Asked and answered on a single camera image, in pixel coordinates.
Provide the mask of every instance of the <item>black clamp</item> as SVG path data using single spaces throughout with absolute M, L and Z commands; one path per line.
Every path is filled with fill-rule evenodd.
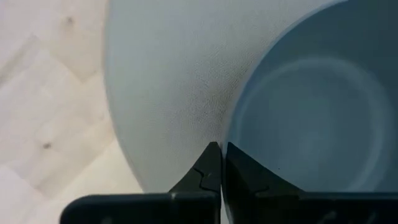
M 209 143 L 167 193 L 79 198 L 60 223 L 220 223 L 221 186 L 232 223 L 398 223 L 397 194 L 304 192 L 232 143 L 227 150 L 223 164 Z

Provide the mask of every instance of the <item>black plastic jaw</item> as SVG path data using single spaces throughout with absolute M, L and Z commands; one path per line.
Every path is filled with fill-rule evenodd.
M 220 223 L 221 162 L 221 149 L 211 142 L 169 192 L 82 197 L 64 209 L 60 223 Z
M 238 224 L 398 223 L 398 194 L 304 192 L 231 143 L 225 189 Z

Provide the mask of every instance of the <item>light blue bowl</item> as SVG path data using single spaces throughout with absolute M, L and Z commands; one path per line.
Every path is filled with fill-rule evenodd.
M 397 1 L 348 1 L 298 23 L 241 92 L 226 141 L 307 191 L 398 190 Z

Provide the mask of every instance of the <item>textured plastic surface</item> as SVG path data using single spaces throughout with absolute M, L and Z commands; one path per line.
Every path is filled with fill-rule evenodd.
M 109 2 L 105 84 L 119 143 L 145 192 L 164 192 L 219 141 L 250 64 L 333 0 Z

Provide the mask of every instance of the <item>wooden floor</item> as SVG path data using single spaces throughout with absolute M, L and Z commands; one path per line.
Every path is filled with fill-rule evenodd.
M 141 192 L 104 93 L 106 3 L 0 1 L 0 223 L 57 223 L 79 196 Z

